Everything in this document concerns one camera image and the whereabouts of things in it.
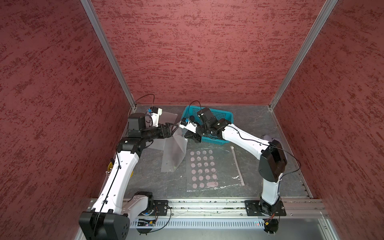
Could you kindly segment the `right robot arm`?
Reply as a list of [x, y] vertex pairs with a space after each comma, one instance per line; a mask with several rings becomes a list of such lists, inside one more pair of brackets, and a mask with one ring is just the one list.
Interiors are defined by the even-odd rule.
[[180, 127], [186, 129], [186, 137], [200, 143], [202, 137], [213, 136], [229, 141], [251, 153], [259, 160], [258, 172], [263, 178], [263, 190], [259, 211], [264, 216], [274, 216], [280, 209], [280, 182], [285, 172], [287, 159], [279, 141], [257, 138], [226, 119], [215, 118], [202, 125], [183, 118]]

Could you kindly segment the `clear zip-top bag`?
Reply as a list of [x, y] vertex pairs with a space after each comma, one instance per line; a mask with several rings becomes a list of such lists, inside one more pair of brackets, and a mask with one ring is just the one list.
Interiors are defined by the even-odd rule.
[[[173, 123], [174, 124], [176, 122], [178, 116], [179, 116], [178, 114], [163, 112], [162, 115], [160, 115], [159, 124], [165, 124], [165, 123]], [[167, 140], [170, 140], [170, 138], [169, 139], [168, 138], [167, 139], [156, 139], [149, 146], [149, 148], [163, 151], [165, 149], [165, 145], [166, 145]]]
[[174, 135], [163, 140], [162, 173], [173, 173], [186, 156], [188, 140], [184, 138], [182, 129], [177, 129]]

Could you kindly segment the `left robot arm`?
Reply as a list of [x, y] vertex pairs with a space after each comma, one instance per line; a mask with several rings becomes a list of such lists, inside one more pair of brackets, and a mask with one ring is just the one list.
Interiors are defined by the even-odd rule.
[[124, 240], [137, 217], [157, 215], [151, 192], [137, 192], [128, 206], [123, 206], [129, 180], [143, 150], [154, 140], [170, 138], [175, 133], [174, 124], [159, 124], [161, 113], [151, 112], [149, 116], [150, 127], [144, 113], [128, 118], [127, 135], [117, 145], [110, 177], [91, 209], [80, 216], [79, 225], [87, 240]]

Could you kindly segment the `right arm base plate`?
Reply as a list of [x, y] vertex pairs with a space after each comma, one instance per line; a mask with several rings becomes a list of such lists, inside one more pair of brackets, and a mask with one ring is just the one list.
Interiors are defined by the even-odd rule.
[[277, 200], [274, 205], [270, 205], [264, 200], [247, 200], [245, 201], [245, 209], [249, 217], [271, 217], [272, 215], [285, 217], [287, 215], [281, 200]]

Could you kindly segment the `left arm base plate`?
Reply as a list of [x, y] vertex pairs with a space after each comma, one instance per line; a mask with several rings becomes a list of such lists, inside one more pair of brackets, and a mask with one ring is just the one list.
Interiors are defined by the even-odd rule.
[[150, 200], [146, 210], [141, 212], [139, 216], [166, 216], [168, 213], [168, 200]]

